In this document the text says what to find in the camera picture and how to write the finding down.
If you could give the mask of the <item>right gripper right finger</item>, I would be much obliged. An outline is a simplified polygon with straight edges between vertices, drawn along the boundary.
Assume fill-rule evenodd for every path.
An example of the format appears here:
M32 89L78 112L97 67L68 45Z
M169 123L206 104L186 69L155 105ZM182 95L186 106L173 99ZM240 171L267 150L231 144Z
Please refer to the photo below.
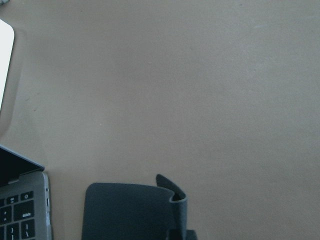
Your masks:
M185 237L186 240L198 240L198 237L197 237L197 233L195 230L190 230L188 229L186 231L186 237Z

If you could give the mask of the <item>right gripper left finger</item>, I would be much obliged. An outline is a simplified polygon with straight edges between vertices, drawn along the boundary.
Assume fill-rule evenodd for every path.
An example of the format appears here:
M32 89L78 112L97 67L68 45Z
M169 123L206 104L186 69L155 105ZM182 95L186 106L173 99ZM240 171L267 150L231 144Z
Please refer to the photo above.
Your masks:
M167 240L185 240L186 234L181 229L169 229L166 235Z

